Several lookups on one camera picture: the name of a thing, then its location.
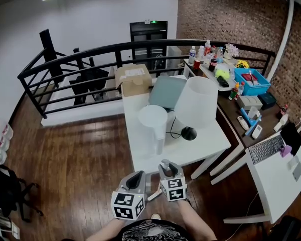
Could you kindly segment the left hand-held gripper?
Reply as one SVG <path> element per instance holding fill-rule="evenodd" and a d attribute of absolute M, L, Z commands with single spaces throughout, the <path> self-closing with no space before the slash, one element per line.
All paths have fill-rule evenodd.
<path fill-rule="evenodd" d="M 111 209 L 117 219 L 137 220 L 145 209 L 144 171 L 133 172 L 124 177 L 111 197 Z"/>

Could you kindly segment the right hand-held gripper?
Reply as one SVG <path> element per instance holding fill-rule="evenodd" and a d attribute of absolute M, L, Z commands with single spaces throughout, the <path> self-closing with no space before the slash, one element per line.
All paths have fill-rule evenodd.
<path fill-rule="evenodd" d="M 172 177 L 174 177 L 173 179 L 167 179 L 167 166 L 159 164 L 158 169 L 161 180 L 161 190 L 167 201 L 186 199 L 186 181 L 182 167 L 173 162 L 169 163 L 169 169 L 172 173 Z"/>

